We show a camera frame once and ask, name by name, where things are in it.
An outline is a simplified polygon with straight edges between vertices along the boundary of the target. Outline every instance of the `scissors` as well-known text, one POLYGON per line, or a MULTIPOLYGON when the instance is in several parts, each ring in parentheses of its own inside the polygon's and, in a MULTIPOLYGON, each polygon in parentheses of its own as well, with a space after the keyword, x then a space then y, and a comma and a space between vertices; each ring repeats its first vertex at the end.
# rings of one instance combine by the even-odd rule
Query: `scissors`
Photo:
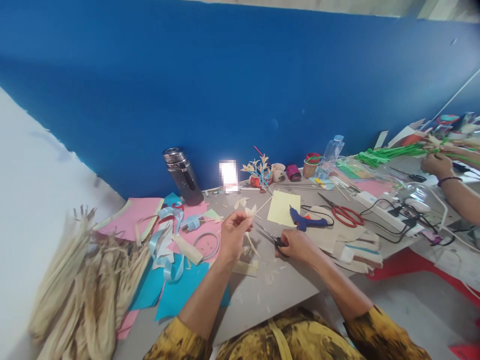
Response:
POLYGON ((337 204, 334 204, 333 202, 328 200, 325 196, 323 196, 321 193, 318 193, 318 195, 320 195, 323 198, 323 200, 325 200, 326 203, 330 205, 331 213, 343 225, 348 226, 349 228, 356 228, 358 225, 365 224, 364 218, 360 214, 353 211, 352 209, 345 206, 338 206, 337 204))
POLYGON ((405 171, 402 171, 402 170, 398 170, 394 167, 390 167, 390 169, 392 170, 395 170, 395 171, 398 171, 399 173, 402 173, 402 174, 405 174, 405 175, 408 175, 408 177, 410 179, 412 179, 414 182, 417 182, 417 183, 423 183, 425 181, 427 181, 427 178, 422 176, 422 175, 417 175, 417 174, 409 174, 408 172, 405 172, 405 171))
POLYGON ((288 258, 288 256, 285 255, 279 249, 279 248, 284 248, 286 246, 283 242, 280 241, 280 238, 273 236, 271 233, 269 233, 267 230, 265 230, 265 228, 262 225, 260 225, 258 222, 255 221, 255 224, 265 232, 265 234, 268 237, 268 240, 275 246, 275 250, 277 250, 280 253, 280 255, 282 255, 284 258, 288 258))

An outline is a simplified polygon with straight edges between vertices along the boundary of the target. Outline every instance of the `hand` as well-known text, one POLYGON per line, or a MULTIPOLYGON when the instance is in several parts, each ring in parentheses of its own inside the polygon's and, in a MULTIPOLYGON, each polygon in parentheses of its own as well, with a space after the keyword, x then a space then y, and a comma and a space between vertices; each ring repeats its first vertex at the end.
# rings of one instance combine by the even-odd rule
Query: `hand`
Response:
MULTIPOLYGON (((286 245, 280 248, 282 253, 307 264, 312 262, 313 255, 324 255, 319 247, 300 230, 283 230, 281 232, 280 241, 286 245)), ((277 257, 281 256, 278 251, 276 251, 275 254, 277 257)))
POLYGON ((221 246, 218 259, 234 264, 240 259, 245 232, 254 227, 254 219, 244 211, 235 211, 221 224, 221 246))
MULTIPOLYGON (((440 148, 440 151, 445 154, 452 154, 452 155, 460 155, 461 157, 467 157, 467 158, 473 158, 475 155, 478 153, 475 151, 470 151, 462 147, 457 147, 457 146, 442 146, 440 148)), ((452 160, 460 160, 456 156, 449 156, 450 159, 452 160)))
POLYGON ((422 161, 420 169, 435 175, 439 180, 455 176, 452 161, 441 153, 429 153, 422 161))

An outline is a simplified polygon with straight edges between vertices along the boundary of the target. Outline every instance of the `red scissors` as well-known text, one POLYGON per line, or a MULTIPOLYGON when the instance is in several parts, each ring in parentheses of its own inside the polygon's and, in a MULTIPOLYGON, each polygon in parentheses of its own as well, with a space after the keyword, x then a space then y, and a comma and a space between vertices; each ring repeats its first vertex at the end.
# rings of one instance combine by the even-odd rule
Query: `red scissors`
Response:
POLYGON ((334 204, 333 202, 328 200, 325 196, 323 196, 321 193, 318 193, 318 195, 320 195, 323 198, 323 200, 325 200, 326 203, 330 205, 331 213, 343 225, 348 226, 349 228, 356 228, 358 225, 365 224, 364 218, 360 214, 353 211, 352 209, 345 206, 338 206, 337 204, 334 204))

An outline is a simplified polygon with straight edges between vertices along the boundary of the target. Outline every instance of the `blue wall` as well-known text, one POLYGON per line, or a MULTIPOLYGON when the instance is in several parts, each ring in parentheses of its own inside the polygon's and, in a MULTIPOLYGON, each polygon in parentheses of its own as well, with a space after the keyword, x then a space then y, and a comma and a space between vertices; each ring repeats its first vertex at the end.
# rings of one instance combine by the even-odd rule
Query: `blue wall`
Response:
MULTIPOLYGON (((253 145, 300 165, 342 134, 357 153, 480 67, 475 24, 179 0, 7 0, 0 34, 0 86, 123 197, 175 190, 171 146, 203 188, 253 145)), ((445 112, 479 94, 480 76, 445 112)))

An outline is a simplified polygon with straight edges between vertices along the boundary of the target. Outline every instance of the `wristband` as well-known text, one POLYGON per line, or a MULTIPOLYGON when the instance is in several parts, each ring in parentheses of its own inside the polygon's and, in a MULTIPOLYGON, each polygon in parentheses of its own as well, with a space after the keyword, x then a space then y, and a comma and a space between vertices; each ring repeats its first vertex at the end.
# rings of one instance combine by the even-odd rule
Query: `wristband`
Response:
POLYGON ((440 181, 438 182, 437 186, 438 186, 439 188, 441 188, 443 182, 444 182, 444 181, 447 181, 447 180, 450 180, 450 179, 457 179, 457 180, 460 180, 461 182, 463 182, 463 180, 462 180, 461 178, 457 177, 457 176, 449 176, 449 177, 445 177, 445 178, 443 178, 442 180, 440 180, 440 181))

